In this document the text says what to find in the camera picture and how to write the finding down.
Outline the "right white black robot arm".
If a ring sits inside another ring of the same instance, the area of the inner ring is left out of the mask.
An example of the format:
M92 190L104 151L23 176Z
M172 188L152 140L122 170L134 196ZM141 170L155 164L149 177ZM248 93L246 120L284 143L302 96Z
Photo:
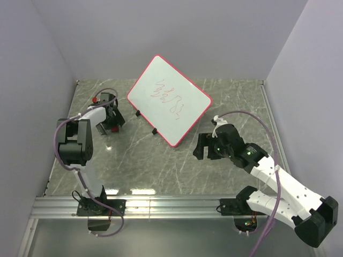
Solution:
M307 245L317 248L337 224L338 202L302 185L283 168L276 165L264 149L255 143L246 143L232 124L220 124L211 133L201 133L193 155L204 158L208 148L210 160L227 158L238 168L264 182L280 200L247 186L236 197L237 209L242 214L251 211L274 217L294 229Z

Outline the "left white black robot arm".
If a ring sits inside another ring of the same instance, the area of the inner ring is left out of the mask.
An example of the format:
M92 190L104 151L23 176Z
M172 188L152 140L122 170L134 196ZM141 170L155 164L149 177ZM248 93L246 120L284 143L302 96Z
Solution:
M96 93L87 110L72 118L57 121L54 134L54 151L60 165L74 173L81 193L74 198L78 202L80 216L111 215L104 186L97 179L91 159L93 157L92 129L100 135L118 132L125 120L118 109L117 92L104 90Z

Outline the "pink framed whiteboard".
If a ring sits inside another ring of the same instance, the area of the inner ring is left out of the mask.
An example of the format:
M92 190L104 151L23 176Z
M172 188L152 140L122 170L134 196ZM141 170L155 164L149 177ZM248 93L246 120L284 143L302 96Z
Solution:
M207 93L160 55L152 58L127 99L172 147L212 104Z

